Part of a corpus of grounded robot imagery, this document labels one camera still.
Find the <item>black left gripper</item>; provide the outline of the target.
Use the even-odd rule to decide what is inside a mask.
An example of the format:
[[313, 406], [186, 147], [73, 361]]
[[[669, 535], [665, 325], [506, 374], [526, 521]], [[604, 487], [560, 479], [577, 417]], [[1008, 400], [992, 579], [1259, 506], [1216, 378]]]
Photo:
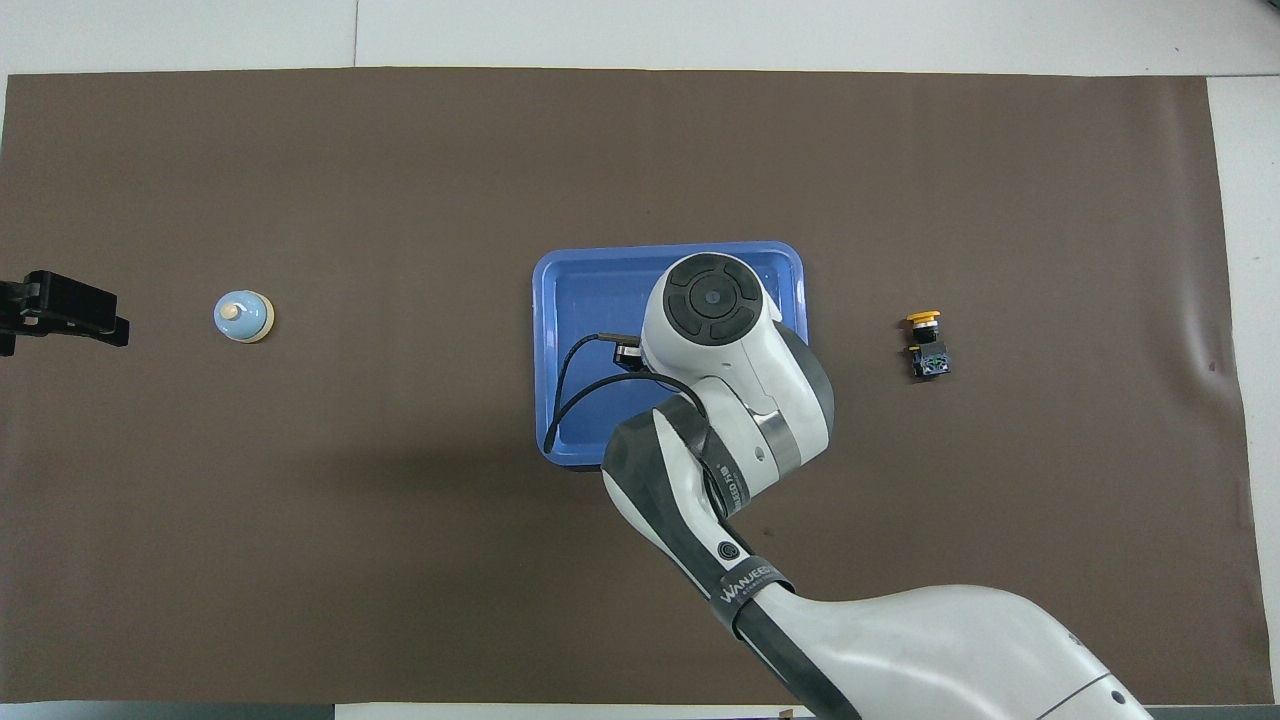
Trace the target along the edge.
[[[113, 347], [129, 345], [129, 322], [116, 315], [114, 293], [47, 270], [3, 282], [1, 327], [12, 333], [84, 333]], [[15, 336], [3, 332], [0, 356], [12, 357], [15, 350]]]

